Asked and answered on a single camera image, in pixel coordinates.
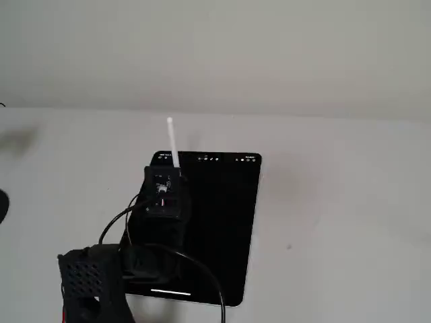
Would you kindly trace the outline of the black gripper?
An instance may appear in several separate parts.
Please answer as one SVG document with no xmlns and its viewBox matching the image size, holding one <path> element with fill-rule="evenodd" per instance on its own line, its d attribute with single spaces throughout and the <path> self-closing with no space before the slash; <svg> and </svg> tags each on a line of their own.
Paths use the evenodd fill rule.
<svg viewBox="0 0 431 323">
<path fill-rule="evenodd" d="M 181 178 L 166 191 L 161 184 L 143 183 L 134 197 L 121 238 L 121 262 L 126 281 L 171 281 L 180 275 L 180 257 L 191 219 L 189 181 Z"/>
</svg>

